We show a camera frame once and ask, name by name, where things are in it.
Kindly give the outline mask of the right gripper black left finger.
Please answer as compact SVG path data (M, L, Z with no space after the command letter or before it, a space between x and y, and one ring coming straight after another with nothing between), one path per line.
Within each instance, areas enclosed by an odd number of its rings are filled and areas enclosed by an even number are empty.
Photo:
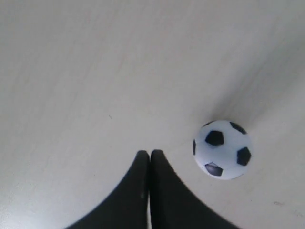
M69 229L146 229L148 228L148 178L150 158L140 150L129 170L95 209L68 226Z

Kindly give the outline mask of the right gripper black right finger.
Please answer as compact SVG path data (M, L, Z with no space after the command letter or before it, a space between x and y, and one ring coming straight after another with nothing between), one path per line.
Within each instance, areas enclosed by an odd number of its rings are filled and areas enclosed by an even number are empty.
M211 210L187 188L160 149L152 151L149 181L154 229L238 228Z

